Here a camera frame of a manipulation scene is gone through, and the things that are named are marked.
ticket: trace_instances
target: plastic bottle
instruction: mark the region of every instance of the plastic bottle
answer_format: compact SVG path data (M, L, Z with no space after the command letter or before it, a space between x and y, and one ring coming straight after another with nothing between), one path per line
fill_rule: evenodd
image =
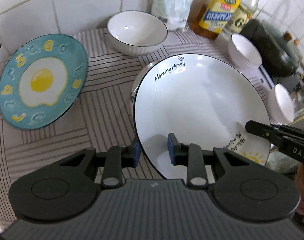
M239 7L233 13L231 19L223 28L221 34L229 39L233 33L239 33L252 18L257 10L259 0L242 0Z
M240 0L211 0L203 4L191 29L198 35L215 40L236 10Z

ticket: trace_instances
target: black pot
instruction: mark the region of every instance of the black pot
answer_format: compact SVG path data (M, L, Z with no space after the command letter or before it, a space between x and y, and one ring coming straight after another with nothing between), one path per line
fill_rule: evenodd
M291 43L284 40L278 29L267 22L260 23L257 20L249 22L244 28L246 27L245 35L241 34L258 49L263 66L271 77L287 77L296 72L300 57Z

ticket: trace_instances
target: sun illustration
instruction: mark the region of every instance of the sun illustration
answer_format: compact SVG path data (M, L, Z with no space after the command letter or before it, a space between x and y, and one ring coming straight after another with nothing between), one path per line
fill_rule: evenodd
M266 160L264 158L264 155L259 156L259 153L256 153L255 155L253 155L251 152L250 153L245 153L242 152L243 156L248 158L249 160L255 162L255 163L266 163Z

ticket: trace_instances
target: blue plate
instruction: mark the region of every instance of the blue plate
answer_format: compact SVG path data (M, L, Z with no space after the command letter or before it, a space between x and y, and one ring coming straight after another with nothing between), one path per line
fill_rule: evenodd
M88 67L84 48L63 34L38 37L9 60L0 80L0 110L11 125L38 129L62 116L79 95Z

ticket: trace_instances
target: fried egg illustration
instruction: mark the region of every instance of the fried egg illustration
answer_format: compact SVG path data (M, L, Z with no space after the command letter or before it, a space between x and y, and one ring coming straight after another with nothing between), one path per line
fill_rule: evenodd
M68 82L65 64L54 57L34 61L22 74L19 94L28 107L53 106Z

